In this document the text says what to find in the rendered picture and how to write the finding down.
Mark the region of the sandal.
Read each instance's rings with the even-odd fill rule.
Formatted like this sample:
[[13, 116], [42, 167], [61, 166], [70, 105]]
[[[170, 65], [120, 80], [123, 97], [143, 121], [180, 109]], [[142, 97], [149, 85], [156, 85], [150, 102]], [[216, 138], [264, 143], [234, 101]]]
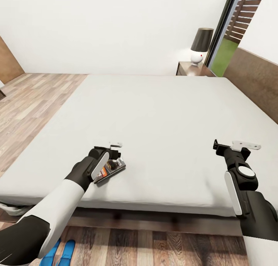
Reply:
[[60, 261], [58, 262], [57, 266], [70, 266], [74, 248], [75, 248], [75, 241], [74, 240], [67, 241], [63, 251], [63, 255], [60, 258]]
[[58, 240], [56, 245], [51, 249], [51, 251], [42, 258], [39, 266], [52, 266], [53, 259], [59, 244], [60, 244], [60, 239]]

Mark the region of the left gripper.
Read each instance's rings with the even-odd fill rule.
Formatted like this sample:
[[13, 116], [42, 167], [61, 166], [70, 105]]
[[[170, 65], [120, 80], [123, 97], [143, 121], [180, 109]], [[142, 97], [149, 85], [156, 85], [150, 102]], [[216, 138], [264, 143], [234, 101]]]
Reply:
[[110, 150], [110, 149], [107, 149], [109, 152], [110, 152], [110, 157], [109, 157], [109, 160], [117, 160], [118, 158], [121, 157], [121, 153], [119, 153], [118, 150]]

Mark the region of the hardback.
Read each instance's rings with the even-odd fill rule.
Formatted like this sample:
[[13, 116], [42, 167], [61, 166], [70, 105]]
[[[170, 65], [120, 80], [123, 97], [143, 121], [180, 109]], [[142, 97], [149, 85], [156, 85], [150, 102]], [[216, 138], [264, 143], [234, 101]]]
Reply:
[[100, 181], [106, 179], [110, 175], [113, 175], [124, 167], [126, 167], [126, 164], [122, 160], [122, 157], [118, 158], [117, 160], [108, 160], [98, 176], [95, 178], [94, 184], [99, 183]]

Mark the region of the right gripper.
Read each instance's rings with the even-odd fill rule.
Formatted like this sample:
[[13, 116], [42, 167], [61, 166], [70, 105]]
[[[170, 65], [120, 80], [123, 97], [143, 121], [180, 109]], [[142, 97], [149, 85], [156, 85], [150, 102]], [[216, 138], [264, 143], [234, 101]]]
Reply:
[[213, 149], [216, 150], [216, 155], [225, 157], [225, 162], [231, 157], [239, 157], [246, 162], [250, 154], [250, 151], [244, 148], [241, 149], [241, 152], [233, 151], [230, 146], [218, 144], [217, 139], [214, 141]]

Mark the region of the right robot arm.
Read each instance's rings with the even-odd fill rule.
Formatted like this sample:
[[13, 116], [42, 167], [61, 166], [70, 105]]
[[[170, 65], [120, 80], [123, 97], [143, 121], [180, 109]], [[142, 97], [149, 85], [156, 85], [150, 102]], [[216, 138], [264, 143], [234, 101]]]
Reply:
[[240, 219], [249, 266], [278, 266], [278, 216], [261, 192], [257, 192], [256, 173], [246, 163], [250, 149], [261, 144], [233, 140], [227, 146], [214, 141], [216, 155], [224, 156], [227, 171], [224, 179], [236, 217]]

